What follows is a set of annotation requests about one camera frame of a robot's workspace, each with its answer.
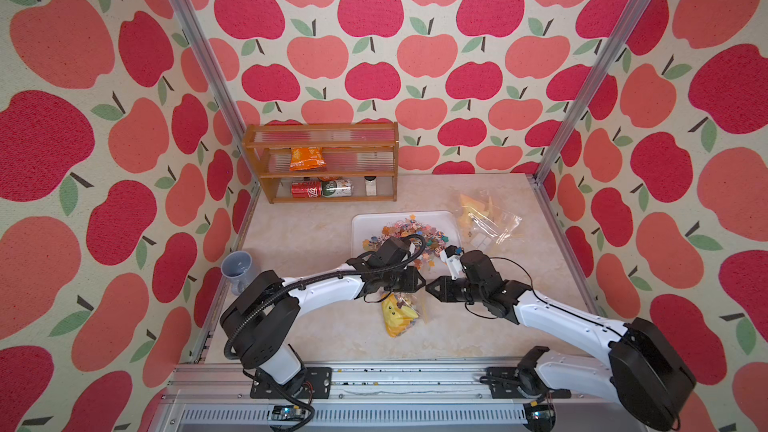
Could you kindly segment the ziploc bag of yellow candies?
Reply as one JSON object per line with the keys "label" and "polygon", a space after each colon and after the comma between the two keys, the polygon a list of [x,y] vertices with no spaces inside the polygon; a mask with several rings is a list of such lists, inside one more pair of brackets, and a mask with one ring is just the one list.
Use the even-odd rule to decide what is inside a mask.
{"label": "ziploc bag of yellow candies", "polygon": [[417,324],[429,322],[424,294],[390,293],[381,302],[385,330],[389,337],[396,338]]}

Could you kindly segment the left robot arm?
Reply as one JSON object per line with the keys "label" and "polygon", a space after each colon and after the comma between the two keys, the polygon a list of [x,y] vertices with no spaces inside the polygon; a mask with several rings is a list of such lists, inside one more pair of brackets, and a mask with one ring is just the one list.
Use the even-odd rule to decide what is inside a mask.
{"label": "left robot arm", "polygon": [[307,368],[286,343],[295,321],[328,305],[363,299],[375,292],[415,293],[425,285],[413,263],[427,245],[420,234],[389,238],[326,272],[282,278],[260,273],[220,317],[223,354],[238,361],[254,380],[291,396],[307,381]]}

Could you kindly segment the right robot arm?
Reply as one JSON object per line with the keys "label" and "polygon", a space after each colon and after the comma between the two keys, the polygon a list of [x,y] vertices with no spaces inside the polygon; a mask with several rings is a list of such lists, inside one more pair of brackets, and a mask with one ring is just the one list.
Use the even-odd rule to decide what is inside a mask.
{"label": "right robot arm", "polygon": [[589,314],[537,292],[531,281],[505,279],[494,258],[474,250],[447,257],[450,275],[426,286],[442,303],[481,304],[493,319],[536,329],[578,348],[567,355],[533,347],[512,375],[490,383],[537,400],[568,390],[620,404],[645,426],[676,431],[696,379],[664,334],[650,321],[622,322]]}

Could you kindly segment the ziploc bag of colourful candies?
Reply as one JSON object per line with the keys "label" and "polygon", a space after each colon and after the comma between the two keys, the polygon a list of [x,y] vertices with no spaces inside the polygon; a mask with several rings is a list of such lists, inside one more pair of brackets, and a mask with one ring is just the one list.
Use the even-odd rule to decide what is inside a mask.
{"label": "ziploc bag of colourful candies", "polygon": [[522,218],[496,205],[493,221],[474,220],[459,224],[462,243],[467,250],[495,253],[501,249],[522,222]]}

